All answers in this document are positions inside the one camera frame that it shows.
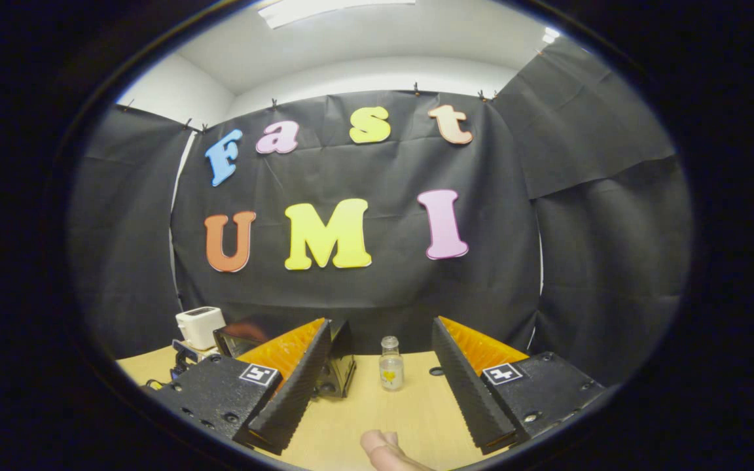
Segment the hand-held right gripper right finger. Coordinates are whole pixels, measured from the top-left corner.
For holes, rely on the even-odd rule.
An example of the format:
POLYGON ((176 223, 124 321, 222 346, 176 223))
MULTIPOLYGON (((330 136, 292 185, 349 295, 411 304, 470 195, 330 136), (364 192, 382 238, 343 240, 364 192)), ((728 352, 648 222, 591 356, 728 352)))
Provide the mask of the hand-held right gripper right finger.
POLYGON ((562 356, 529 356, 439 316, 432 349, 483 454, 535 439, 584 411, 605 387, 562 356))

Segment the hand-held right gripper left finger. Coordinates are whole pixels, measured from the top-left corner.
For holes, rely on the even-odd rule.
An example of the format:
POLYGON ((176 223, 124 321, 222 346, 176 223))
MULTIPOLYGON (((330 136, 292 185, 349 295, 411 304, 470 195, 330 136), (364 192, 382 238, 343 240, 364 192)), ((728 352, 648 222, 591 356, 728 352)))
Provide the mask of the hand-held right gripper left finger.
POLYGON ((316 319, 238 358, 210 355, 145 391, 204 433, 280 454, 312 398, 331 328, 330 320, 316 319))

